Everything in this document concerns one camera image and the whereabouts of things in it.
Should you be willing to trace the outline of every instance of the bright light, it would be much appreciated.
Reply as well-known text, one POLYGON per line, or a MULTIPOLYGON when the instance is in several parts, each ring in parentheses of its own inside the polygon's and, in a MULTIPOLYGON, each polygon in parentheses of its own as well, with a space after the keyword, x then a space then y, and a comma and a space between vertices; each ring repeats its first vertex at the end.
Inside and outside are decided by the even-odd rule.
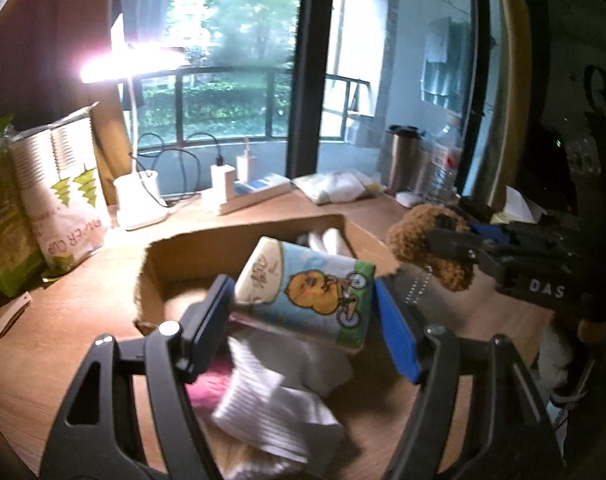
POLYGON ((119 49, 96 57, 81 70, 81 81, 96 83, 140 74, 176 70, 187 65, 185 54, 156 46, 119 49))

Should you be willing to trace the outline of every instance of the plastic bag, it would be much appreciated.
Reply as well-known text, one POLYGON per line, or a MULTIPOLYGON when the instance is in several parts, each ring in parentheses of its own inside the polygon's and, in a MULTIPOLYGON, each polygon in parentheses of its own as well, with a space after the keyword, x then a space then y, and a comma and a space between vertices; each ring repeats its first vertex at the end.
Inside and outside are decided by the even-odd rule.
POLYGON ((358 170, 315 173, 292 182, 316 205, 355 202, 378 196, 385 190, 380 182, 358 170))
POLYGON ((0 292, 12 298, 24 290, 44 261, 23 209, 3 138, 10 121, 0 119, 0 292))
POLYGON ((100 187, 90 107, 12 137, 25 210, 51 276, 102 247, 110 215, 100 187))

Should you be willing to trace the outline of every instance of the brown plush toy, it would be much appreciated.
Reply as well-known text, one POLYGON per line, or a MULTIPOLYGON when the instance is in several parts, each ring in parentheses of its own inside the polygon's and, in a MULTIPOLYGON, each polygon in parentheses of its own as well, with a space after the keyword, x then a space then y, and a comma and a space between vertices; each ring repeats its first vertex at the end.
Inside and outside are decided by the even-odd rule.
POLYGON ((425 233, 435 227, 436 217, 447 215, 456 220, 456 231, 465 232, 465 220, 453 211, 436 205, 419 204, 410 209, 403 219, 390 227, 385 242, 400 261, 421 269, 432 268, 433 275, 445 288, 459 292, 467 290, 474 279, 474 266, 437 258, 428 252, 425 233))

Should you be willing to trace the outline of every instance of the blue gripper pad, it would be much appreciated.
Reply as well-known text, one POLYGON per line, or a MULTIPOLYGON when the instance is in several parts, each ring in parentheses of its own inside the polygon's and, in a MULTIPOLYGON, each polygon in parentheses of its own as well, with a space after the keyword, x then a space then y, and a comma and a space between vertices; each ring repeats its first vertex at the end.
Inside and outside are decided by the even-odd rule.
POLYGON ((383 338, 392 355, 396 370, 413 384, 420 384, 427 369, 421 365, 419 346, 424 348, 425 319, 415 306, 404 304, 409 288, 402 275, 374 280, 374 312, 380 320, 383 338))
POLYGON ((510 243, 510 235, 503 231, 500 225, 470 224, 469 227, 473 233, 481 235, 483 238, 491 238, 499 244, 510 243))

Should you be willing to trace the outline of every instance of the wooden desk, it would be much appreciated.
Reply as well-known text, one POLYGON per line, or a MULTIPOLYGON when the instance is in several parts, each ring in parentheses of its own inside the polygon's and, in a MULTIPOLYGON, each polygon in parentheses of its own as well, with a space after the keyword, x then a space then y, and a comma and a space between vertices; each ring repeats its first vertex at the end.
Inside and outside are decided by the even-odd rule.
MULTIPOLYGON (((37 471, 49 428, 80 361, 101 333, 116 338, 138 336, 132 326, 132 289, 146 244, 158 238, 212 226, 265 219, 342 212, 378 237, 404 214, 388 197, 343 206, 314 206, 300 192, 224 217, 198 202, 180 206, 165 222, 139 231, 110 233, 108 247, 47 290, 32 292, 33 304, 0 340, 0 429, 25 462, 37 471)), ((488 339, 510 336, 527 361, 538 349, 538 333, 549 313, 500 296, 492 280, 478 274, 467 292, 452 294, 430 284, 421 300, 429 319, 459 335, 488 339)), ((328 399, 341 421, 349 421, 346 442, 329 478, 377 479, 388 461, 412 409, 417 389, 398 378, 376 330, 368 349, 354 358, 356 386, 348 383, 328 399)), ((136 378, 144 392, 144 378, 136 378)), ((444 465, 457 456, 467 420, 469 383, 463 381, 444 465)), ((142 436, 152 466, 162 467, 149 406, 137 395, 142 436)))

